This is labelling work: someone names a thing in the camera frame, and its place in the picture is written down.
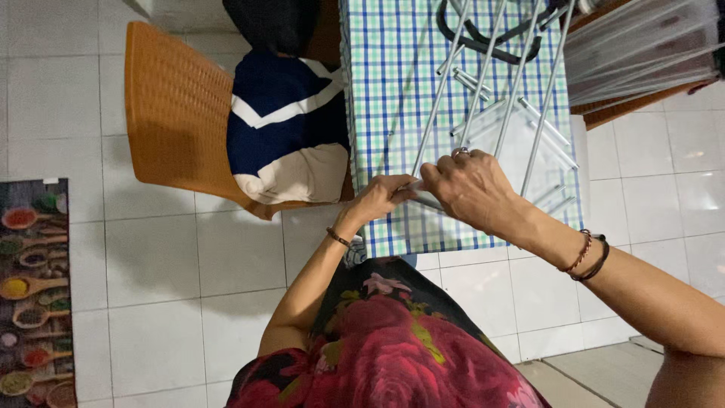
red spice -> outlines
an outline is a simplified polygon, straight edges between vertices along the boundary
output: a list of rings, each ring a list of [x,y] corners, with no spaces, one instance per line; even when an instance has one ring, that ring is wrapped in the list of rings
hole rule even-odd
[[[25,227],[36,219],[36,212],[29,208],[17,208],[9,210],[3,216],[3,224],[13,229],[16,227]]]
[[[48,351],[43,350],[42,348],[36,348],[24,355],[22,362],[28,367],[37,367],[43,364],[49,356],[50,354]]]

right hand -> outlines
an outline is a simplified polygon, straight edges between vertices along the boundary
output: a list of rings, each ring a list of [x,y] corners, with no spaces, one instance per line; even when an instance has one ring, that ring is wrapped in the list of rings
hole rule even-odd
[[[424,163],[420,174],[449,216],[514,245],[523,239],[535,207],[513,191],[493,156],[480,150],[455,160],[445,155],[437,166]]]

left hand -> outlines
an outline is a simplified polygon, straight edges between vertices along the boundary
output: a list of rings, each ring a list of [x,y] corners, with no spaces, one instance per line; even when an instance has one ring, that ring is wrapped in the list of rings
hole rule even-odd
[[[398,190],[415,180],[409,174],[373,177],[370,184],[340,213],[336,224],[344,222],[357,231],[368,222],[385,216],[398,204],[415,198],[412,190]]]

orange chair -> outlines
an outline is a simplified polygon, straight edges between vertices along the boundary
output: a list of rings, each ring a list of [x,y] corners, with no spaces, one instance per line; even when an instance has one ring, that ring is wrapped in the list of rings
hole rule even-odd
[[[232,83],[218,65],[178,39],[146,23],[128,23],[125,104],[136,178],[224,197],[266,220],[280,210],[325,205],[265,205],[239,189],[226,153]],[[353,197],[348,169],[341,201]]]

checkered tablecloth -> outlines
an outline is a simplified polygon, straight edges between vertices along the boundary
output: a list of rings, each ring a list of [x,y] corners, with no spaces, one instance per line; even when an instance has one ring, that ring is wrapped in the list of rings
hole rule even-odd
[[[533,5],[529,0],[509,1],[505,27],[515,27],[530,17]],[[436,26],[438,6],[438,0],[340,0],[341,51],[348,81],[347,117],[356,191],[375,175],[412,171],[436,86],[442,79],[435,70],[445,61],[451,46]],[[471,19],[485,36],[490,36],[494,7],[493,1],[473,0]],[[447,21],[454,30],[457,16],[450,5]],[[519,89],[519,95],[539,110],[560,39],[558,27],[554,26],[542,34],[539,55],[526,64]],[[516,55],[521,54],[521,48],[521,37],[503,47]],[[466,49],[455,64],[477,76],[482,57]],[[485,81],[494,90],[493,100],[508,95],[515,69],[493,60]],[[448,81],[428,140],[426,161],[435,163],[440,156],[450,154],[454,145],[448,132],[463,120],[468,100],[462,85]],[[547,119],[571,139],[568,108],[566,76],[561,66]],[[574,156],[573,145],[569,153]],[[579,196],[575,171],[560,172],[558,177],[566,185],[567,195]],[[573,228],[582,228],[580,201],[558,218]],[[507,245],[415,202],[399,206],[385,219],[370,222],[364,235],[368,256],[373,258]]]

